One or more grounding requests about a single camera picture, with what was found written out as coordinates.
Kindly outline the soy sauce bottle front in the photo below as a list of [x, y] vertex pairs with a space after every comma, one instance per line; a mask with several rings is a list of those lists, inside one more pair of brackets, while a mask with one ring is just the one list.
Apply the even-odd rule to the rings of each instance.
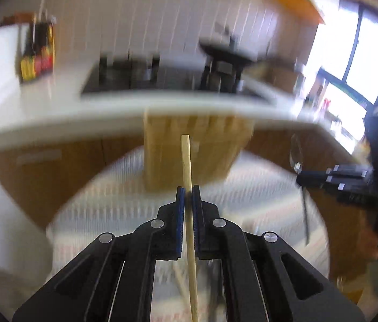
[[36, 21], [28, 29], [25, 49], [20, 60], [20, 73], [22, 82], [31, 82], [39, 75], [38, 57], [36, 53]]

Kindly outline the black gas stove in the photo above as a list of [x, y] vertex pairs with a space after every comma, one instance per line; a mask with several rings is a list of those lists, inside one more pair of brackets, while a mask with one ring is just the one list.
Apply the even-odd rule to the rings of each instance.
[[159, 55], [109, 57], [102, 55], [92, 68], [81, 96], [128, 92], [205, 92], [268, 99], [247, 88], [231, 71], [214, 71], [185, 61], [163, 62]]

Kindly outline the white kitchen counter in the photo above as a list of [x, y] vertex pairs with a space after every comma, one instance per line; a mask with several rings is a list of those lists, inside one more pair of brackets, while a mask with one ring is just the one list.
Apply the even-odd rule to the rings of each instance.
[[254, 119], [258, 129], [315, 127], [355, 154], [356, 141], [334, 131], [316, 112], [304, 109], [301, 100], [249, 77], [244, 80], [255, 92], [253, 97], [166, 90], [83, 95], [93, 67], [94, 60], [69, 59], [34, 82], [6, 84], [0, 90], [0, 150], [137, 134], [145, 114], [223, 114]]

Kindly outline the black wok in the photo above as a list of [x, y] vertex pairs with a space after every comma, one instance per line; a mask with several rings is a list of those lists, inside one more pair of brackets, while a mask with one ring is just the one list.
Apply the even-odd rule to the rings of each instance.
[[205, 38], [198, 39], [198, 46], [204, 54], [206, 54], [213, 63], [224, 62], [231, 64], [236, 70], [242, 70], [255, 63], [266, 63], [281, 68], [287, 68], [292, 71], [303, 73], [305, 64], [300, 62], [298, 58], [285, 58], [276, 54], [269, 54], [269, 47], [264, 54], [254, 56], [240, 49], [238, 46], [238, 36], [234, 34], [227, 25], [221, 25], [216, 22], [214, 30], [228, 39], [227, 43], [213, 42]]

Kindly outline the bamboo chopstick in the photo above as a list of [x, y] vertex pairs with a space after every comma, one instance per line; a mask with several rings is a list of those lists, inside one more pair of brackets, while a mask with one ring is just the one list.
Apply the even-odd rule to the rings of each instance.
[[181, 136], [181, 151], [183, 161], [183, 188], [185, 189], [185, 232], [188, 258], [188, 283], [190, 297], [191, 320], [198, 321], [198, 288], [196, 278], [196, 258], [195, 240], [193, 229], [193, 209], [192, 209], [192, 174], [191, 174], [191, 153], [190, 136]]

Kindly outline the soy sauce bottle rear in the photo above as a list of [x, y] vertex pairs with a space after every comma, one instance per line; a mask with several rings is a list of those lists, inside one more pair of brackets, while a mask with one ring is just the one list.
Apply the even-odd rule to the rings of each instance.
[[55, 18], [50, 17], [39, 24], [39, 47], [41, 71], [43, 74], [53, 72], [55, 63]]

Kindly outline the soy sauce bottle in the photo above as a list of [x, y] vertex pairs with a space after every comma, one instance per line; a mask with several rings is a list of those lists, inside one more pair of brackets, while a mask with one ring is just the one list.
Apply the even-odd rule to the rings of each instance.
[[20, 60], [20, 73], [22, 82], [31, 82], [39, 75], [38, 57], [36, 53], [36, 21], [28, 29], [25, 49]]
[[55, 18], [50, 17], [39, 24], [39, 47], [41, 71], [43, 74], [53, 72], [55, 63]]

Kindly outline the yellow plastic utensil basket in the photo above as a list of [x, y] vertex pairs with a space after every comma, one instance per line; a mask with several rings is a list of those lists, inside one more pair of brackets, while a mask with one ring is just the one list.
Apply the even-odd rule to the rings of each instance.
[[144, 180], [148, 191], [183, 185], [181, 136], [190, 138], [194, 184], [228, 176], [254, 133], [254, 120], [231, 115], [154, 115], [144, 120]]

